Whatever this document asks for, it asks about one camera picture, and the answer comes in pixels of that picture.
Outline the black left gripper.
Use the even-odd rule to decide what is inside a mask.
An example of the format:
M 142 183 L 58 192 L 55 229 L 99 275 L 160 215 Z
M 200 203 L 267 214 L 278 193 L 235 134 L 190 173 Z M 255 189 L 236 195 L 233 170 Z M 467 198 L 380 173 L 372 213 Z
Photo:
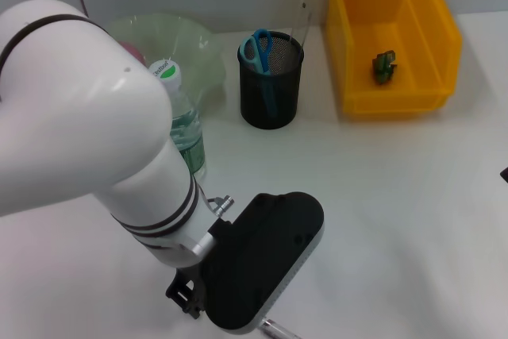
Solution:
M 205 310 L 206 285 L 202 279 L 201 265 L 177 268 L 175 277 L 165 295 L 172 300 L 184 314 L 198 319 Z

